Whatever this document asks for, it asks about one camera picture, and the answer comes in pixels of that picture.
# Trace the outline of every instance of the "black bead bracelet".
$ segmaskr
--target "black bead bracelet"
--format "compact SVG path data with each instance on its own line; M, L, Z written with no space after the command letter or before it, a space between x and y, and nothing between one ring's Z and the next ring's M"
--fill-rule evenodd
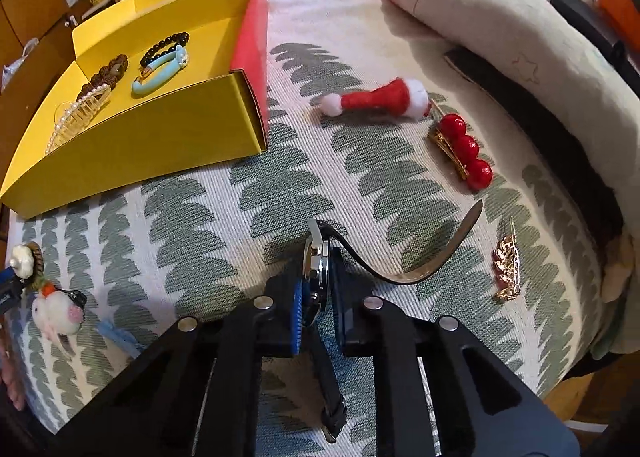
M189 41L189 33L181 32L181 33L172 34L171 36L166 37L164 40L160 40L160 42L158 42L157 44L155 44L155 46L150 48L142 57L142 60L140 60L140 65L142 65L143 67L146 67L151 62L153 62L153 60L157 60L161 56L164 56L170 52L174 52L175 46L177 44L180 44L181 46L184 47L187 45L188 41ZM162 51L161 53L156 54L163 47L166 47L169 44L173 44L173 45L166 51Z

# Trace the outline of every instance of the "light blue hair tie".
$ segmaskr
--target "light blue hair tie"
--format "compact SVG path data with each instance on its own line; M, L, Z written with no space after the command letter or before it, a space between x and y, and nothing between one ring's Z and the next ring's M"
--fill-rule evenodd
M168 63L168 65L162 70L158 71L156 75L149 81L145 81L153 71L159 66ZM131 84L131 91L136 96L145 96L155 91L160 85L168 82L173 78L180 69L187 67L189 63L189 55L187 50L183 46L175 46L175 51L162 55L157 60L153 60L149 65L142 69L142 73Z

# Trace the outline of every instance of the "star pattern on blanket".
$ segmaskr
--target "star pattern on blanket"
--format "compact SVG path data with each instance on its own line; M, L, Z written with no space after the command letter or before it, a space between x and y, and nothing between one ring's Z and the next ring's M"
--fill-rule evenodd
M516 68L520 77L526 82L540 84L538 79L538 64L529 60L524 53L520 53L517 60L511 62Z

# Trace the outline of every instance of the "red ball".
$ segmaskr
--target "red ball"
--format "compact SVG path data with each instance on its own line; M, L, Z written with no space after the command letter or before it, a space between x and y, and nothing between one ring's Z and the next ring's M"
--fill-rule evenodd
M483 160L470 161L466 165L466 171L469 173L466 183L474 192L484 190L494 178L494 171L491 170L489 163Z
M438 124L440 132L448 140L454 140L466 133L466 123L457 114L445 114Z
M466 134L453 140L451 146L462 164L470 163L478 157L480 152L480 147L478 147L476 140Z

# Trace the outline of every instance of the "red santa hat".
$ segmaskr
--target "red santa hat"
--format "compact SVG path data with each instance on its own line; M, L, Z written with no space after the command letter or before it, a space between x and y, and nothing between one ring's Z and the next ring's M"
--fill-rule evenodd
M385 109L390 114L419 120L429 114L431 103L424 85L410 78L396 78L373 91L327 94L320 100L326 116L340 116L344 111Z

